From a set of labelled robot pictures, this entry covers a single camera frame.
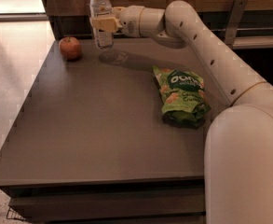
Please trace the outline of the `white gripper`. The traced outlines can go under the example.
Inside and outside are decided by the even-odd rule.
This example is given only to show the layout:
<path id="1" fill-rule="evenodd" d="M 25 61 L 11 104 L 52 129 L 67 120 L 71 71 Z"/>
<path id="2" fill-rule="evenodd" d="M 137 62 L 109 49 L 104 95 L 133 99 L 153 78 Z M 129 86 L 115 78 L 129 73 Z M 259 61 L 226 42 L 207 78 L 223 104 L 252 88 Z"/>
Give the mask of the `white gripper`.
<path id="1" fill-rule="evenodd" d="M 90 24 L 93 28 L 109 33 L 116 33 L 121 30 L 129 37 L 140 37 L 140 18 L 144 7 L 113 7 L 112 13 L 115 15 L 101 15 L 91 17 Z"/>

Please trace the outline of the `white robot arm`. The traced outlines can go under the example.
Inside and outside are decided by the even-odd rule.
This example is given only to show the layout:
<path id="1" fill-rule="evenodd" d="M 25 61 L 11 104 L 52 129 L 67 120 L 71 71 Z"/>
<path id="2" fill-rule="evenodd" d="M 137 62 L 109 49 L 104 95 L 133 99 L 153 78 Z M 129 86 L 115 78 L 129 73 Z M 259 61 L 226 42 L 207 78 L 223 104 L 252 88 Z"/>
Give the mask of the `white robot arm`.
<path id="1" fill-rule="evenodd" d="M 190 46 L 228 107 L 212 122 L 204 154 L 207 224 L 273 224 L 273 86 L 253 71 L 184 1 L 164 9 L 114 7 L 92 27 Z"/>

